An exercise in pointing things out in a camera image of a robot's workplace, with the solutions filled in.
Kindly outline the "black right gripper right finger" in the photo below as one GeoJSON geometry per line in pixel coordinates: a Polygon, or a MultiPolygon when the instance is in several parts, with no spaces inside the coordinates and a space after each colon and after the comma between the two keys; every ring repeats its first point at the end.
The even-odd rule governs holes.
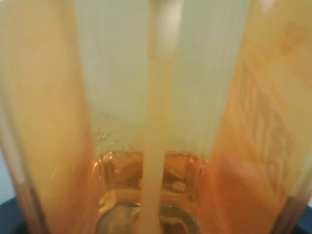
{"type": "Polygon", "coordinates": [[[309,200],[299,200],[298,206],[302,213],[294,227],[295,234],[311,234],[312,233],[312,195],[309,200]]]}

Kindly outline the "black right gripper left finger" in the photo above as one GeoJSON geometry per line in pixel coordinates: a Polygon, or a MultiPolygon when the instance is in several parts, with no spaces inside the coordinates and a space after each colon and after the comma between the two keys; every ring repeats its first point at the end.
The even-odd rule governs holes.
{"type": "Polygon", "coordinates": [[[24,233],[24,218],[16,198],[12,198],[0,206],[0,233],[24,233]]]}

